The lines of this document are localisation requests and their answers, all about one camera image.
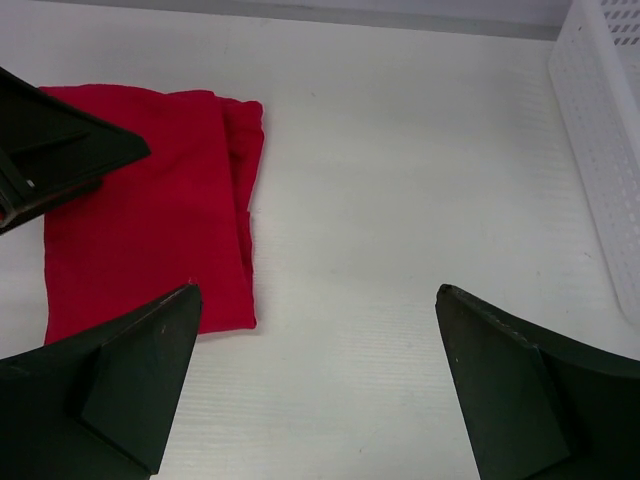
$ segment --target white plastic basket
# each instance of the white plastic basket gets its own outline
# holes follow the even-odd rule
[[[620,306],[640,324],[640,0],[575,0],[549,71]]]

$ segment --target dark green plastic part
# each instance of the dark green plastic part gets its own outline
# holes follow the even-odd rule
[[[158,472],[200,324],[188,285],[0,361],[0,478],[147,480]]]
[[[145,141],[0,68],[0,234],[149,155]]]
[[[483,480],[640,478],[640,362],[456,287],[436,311]]]

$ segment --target red fabric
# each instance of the red fabric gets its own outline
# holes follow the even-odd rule
[[[212,92],[53,87],[48,94],[141,135],[151,156],[45,215],[52,343],[186,282],[200,285],[200,333],[254,328],[248,206],[262,106]]]

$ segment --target white ribbed surface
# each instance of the white ribbed surface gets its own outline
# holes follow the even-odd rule
[[[204,87],[267,109],[261,324],[199,340],[159,479],[477,479],[433,308],[443,282],[640,358],[551,47],[2,3],[0,64],[28,81]],[[42,335],[41,260],[20,260],[42,255],[40,235],[36,222],[0,238],[0,356]]]

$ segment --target white table surface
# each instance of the white table surface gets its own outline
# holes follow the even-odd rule
[[[257,99],[260,326],[201,337],[159,479],[477,479],[433,308],[453,283],[640,358],[546,72],[552,44],[3,0],[38,85]],[[0,356],[42,342],[42,223],[0,238]]]

